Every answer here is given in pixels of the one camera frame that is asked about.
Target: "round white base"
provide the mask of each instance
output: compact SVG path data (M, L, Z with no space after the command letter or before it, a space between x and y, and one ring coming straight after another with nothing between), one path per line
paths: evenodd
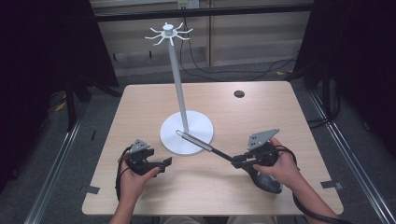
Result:
M187 121L189 123L189 134L210 143L213 138L213 124L210 119L196 111L186 111ZM203 149L193 143L183 139L176 133L177 130L184 132L183 121L180 112L171 115L165 120L161 127L160 137L163 145L171 152L180 156L191 156L198 154Z

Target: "tape piece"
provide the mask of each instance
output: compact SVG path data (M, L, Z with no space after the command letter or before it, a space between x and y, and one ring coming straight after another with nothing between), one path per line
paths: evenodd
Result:
M79 192L81 193L92 193L92 194L98 194L100 188L93 187L93 186L85 186L81 187Z
M335 190L343 189L344 185L341 182L333 182L332 180L320 182L324 189L335 188Z

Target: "wooden tabletop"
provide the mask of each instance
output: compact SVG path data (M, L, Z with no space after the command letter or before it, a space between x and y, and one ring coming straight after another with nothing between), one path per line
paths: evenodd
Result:
M295 153L306 180L337 214L343 212L336 190L320 185L331 179L289 82L187 83L182 88L186 108L212 121L213 147L230 156L241 155L247 151L250 134L278 128L276 138ZM237 98L235 91L243 91L245 96ZM174 84L125 88L91 182L100 190L98 194L87 193L82 206L85 214L114 213L118 204L114 189L117 160L136 139L155 149L149 161L173 157L173 164L148 182L135 215L301 214L289 189L280 194L258 189L245 171L234 169L214 153L181 157L168 151L161 142L160 129L178 111Z

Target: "forearm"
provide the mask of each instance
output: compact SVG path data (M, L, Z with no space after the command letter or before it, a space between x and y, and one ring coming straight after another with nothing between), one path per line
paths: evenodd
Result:
M110 220L110 224L130 224L136 201L137 200L132 202L120 202L113 218Z
M329 207L329 205L327 205L319 197L319 195L312 189L312 187L306 182L304 178L298 178L298 181L296 181L293 186L290 187L290 189L300 204L307 210L325 217L339 218ZM306 216L306 218L310 224L327 223L309 216Z

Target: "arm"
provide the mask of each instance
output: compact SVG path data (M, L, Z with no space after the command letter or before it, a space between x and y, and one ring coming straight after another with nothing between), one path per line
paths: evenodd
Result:
M121 171L127 169L121 176L120 181L120 202L117 206L116 212L110 223L126 223L130 224L132 219L132 213L134 211L134 205L137 199L143 193L146 183L160 172L160 168L156 167L148 171L145 175L137 175L128 169L125 159L129 156L125 154L124 160L122 160Z
M271 138L270 142L274 146L281 146L275 138ZM255 164L253 167L263 174L273 176L279 183L291 189L298 201L309 211L326 217L339 218L306 182L289 153L279 152L279 158L274 166L266 167ZM306 218L310 224L326 223L312 217L306 216Z

